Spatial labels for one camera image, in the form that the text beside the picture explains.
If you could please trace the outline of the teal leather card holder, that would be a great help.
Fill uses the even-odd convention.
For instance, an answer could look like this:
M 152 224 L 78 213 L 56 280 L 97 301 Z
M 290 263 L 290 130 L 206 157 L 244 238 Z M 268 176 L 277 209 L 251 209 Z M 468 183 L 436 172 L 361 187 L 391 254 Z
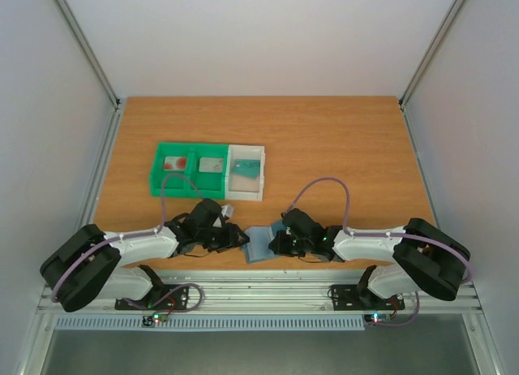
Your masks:
M 281 221 L 274 222 L 270 226 L 251 226 L 245 230 L 249 242 L 241 246 L 241 250 L 244 252 L 247 264 L 277 258 L 268 245 L 274 240 L 278 231 L 285 231 Z

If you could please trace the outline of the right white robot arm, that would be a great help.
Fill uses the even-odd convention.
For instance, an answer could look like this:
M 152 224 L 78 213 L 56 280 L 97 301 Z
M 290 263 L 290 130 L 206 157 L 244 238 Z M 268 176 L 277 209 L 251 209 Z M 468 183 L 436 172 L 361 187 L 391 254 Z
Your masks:
M 282 217 L 269 249 L 278 256 L 322 262 L 371 261 L 358 283 L 332 287 L 333 297 L 362 310 L 383 309 L 398 295 L 424 291 L 453 301 L 460 285 L 470 281 L 470 251 L 421 218 L 386 230 L 359 230 L 348 226 L 321 226 L 300 209 Z

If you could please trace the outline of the teal card in bin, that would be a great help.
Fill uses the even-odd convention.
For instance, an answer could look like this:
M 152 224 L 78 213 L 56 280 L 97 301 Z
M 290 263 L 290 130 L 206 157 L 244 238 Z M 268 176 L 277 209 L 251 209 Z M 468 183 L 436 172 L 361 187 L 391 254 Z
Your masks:
M 231 173 L 240 175 L 249 179 L 256 179 L 260 176 L 261 160 L 255 159 L 236 159 Z

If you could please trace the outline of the grey white card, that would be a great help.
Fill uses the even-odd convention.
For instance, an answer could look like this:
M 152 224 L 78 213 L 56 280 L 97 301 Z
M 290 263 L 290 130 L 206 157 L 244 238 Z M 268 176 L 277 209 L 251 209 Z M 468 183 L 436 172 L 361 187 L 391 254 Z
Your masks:
M 223 171 L 225 160 L 221 157 L 202 157 L 199 160 L 200 173 L 220 174 Z

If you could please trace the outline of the red and white card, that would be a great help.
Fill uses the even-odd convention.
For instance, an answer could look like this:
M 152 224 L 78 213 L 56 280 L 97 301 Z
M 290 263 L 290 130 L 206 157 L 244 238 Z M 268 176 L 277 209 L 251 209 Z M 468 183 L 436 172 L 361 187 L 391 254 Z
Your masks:
M 187 166 L 187 157 L 168 156 L 163 162 L 163 169 L 170 171 L 184 171 Z

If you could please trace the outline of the left green bin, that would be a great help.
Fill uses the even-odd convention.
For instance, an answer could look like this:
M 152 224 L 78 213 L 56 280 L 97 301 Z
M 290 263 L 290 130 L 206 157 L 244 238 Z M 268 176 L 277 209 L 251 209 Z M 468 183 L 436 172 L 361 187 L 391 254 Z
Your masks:
M 149 188 L 152 196 L 161 195 L 161 185 L 165 183 L 164 195 L 167 197 L 188 198 L 194 196 L 191 185 L 184 179 L 191 177 L 193 170 L 194 145 L 189 143 L 161 142 L 157 145 L 149 175 Z

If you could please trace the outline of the green bin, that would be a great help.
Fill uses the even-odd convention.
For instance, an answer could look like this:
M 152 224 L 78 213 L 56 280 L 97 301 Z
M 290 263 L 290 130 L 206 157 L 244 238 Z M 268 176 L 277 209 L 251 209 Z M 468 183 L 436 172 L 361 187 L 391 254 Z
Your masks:
M 167 197 L 188 198 L 194 196 L 191 185 L 184 179 L 191 177 L 193 170 L 194 145 L 189 143 L 161 142 L 157 145 L 149 175 L 149 188 L 152 196 L 161 195 L 161 185 L 165 183 L 164 195 Z
M 186 175 L 206 198 L 225 198 L 227 144 L 188 144 Z

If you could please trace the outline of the middle green bin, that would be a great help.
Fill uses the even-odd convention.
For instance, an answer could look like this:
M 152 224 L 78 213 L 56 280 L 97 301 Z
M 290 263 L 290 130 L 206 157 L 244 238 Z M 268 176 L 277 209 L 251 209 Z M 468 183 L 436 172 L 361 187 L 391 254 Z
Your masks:
M 227 144 L 188 144 L 186 175 L 206 198 L 225 198 Z

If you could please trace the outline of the left small circuit board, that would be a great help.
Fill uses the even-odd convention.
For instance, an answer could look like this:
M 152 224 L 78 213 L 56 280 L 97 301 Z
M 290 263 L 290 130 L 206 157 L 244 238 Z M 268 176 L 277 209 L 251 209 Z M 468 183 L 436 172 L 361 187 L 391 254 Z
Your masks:
M 154 327 L 155 325 L 160 325 L 168 320 L 168 316 L 166 314 L 154 314 L 151 316 L 143 316 L 142 317 L 142 326 L 143 327 Z

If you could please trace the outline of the small circuit board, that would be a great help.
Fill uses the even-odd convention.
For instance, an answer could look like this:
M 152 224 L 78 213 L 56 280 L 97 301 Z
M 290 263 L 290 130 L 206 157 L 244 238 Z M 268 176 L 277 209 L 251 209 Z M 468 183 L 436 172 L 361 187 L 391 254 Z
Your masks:
M 142 326 L 143 327 L 154 327 L 155 325 L 160 325 L 168 320 L 168 316 L 166 314 L 154 314 L 151 316 L 143 316 L 142 317 Z
M 364 321 L 368 325 L 377 325 L 386 323 L 392 320 L 392 316 L 390 314 L 383 314 L 383 313 L 372 313 L 372 314 L 365 314 L 364 315 Z

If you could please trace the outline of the aluminium front rail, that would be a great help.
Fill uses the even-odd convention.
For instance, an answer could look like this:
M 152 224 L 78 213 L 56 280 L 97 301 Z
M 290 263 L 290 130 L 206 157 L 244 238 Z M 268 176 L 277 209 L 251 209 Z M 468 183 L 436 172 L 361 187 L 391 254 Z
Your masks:
M 197 314 L 331 314 L 328 289 L 333 284 L 355 284 L 360 269 L 249 269 L 249 270 L 158 270 L 165 283 L 200 285 L 205 299 Z M 37 313 L 64 313 L 60 304 L 49 299 L 45 285 Z M 462 285 L 452 302 L 420 295 L 422 314 L 482 314 L 473 283 Z M 114 301 L 95 300 L 79 313 L 116 313 Z

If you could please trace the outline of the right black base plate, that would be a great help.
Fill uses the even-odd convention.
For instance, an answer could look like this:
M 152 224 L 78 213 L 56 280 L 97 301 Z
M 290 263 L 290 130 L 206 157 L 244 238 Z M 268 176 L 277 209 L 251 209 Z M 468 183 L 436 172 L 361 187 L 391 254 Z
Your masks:
M 356 285 L 331 285 L 327 292 L 335 311 L 390 311 L 404 310 L 405 302 L 396 295 L 388 299 L 381 299 L 366 288 Z

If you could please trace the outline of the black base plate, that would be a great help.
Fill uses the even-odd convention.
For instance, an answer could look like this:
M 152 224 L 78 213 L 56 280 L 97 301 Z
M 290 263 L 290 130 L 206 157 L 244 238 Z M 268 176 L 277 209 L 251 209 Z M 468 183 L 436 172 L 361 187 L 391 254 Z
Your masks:
M 116 310 L 152 310 L 165 311 L 173 309 L 178 311 L 187 310 L 190 288 L 188 285 L 165 285 L 162 288 L 153 288 L 141 300 L 115 300 Z
M 356 285 L 331 285 L 327 292 L 335 311 L 390 311 L 404 310 L 405 302 L 396 295 L 388 299 L 381 299 L 366 288 Z

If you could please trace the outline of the left aluminium frame post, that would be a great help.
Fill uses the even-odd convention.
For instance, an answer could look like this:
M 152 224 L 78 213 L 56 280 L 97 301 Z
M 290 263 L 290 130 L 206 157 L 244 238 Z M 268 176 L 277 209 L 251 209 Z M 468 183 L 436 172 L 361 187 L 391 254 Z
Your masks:
M 120 99 L 115 93 L 112 84 L 109 82 L 107 75 L 105 74 L 97 56 L 95 55 L 93 48 L 91 47 L 84 30 L 81 28 L 79 21 L 77 20 L 75 13 L 71 9 L 67 0 L 53 0 L 58 8 L 59 13 L 64 19 L 67 27 L 70 29 L 72 36 L 86 58 L 88 64 L 92 68 L 96 75 L 99 83 L 105 91 L 111 105 L 114 109 L 117 109 L 120 104 Z

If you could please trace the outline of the right aluminium frame post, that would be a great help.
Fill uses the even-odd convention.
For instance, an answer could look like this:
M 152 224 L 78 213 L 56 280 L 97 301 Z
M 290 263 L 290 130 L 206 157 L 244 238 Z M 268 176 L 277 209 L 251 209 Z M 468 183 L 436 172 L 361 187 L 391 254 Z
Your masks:
M 445 13 L 443 19 L 440 22 L 439 27 L 435 31 L 435 34 L 433 35 L 424 55 L 418 63 L 417 68 L 411 76 L 410 82 L 407 84 L 404 92 L 402 93 L 399 99 L 398 103 L 402 112 L 405 111 L 407 104 L 410 102 L 416 89 L 421 83 L 430 65 L 434 61 L 435 56 L 440 51 L 442 44 L 447 39 L 448 34 L 451 32 L 454 24 L 456 23 L 457 19 L 459 18 L 459 15 L 463 11 L 468 1 L 469 0 L 453 0 L 451 2 L 449 8 L 447 9 L 447 12 Z

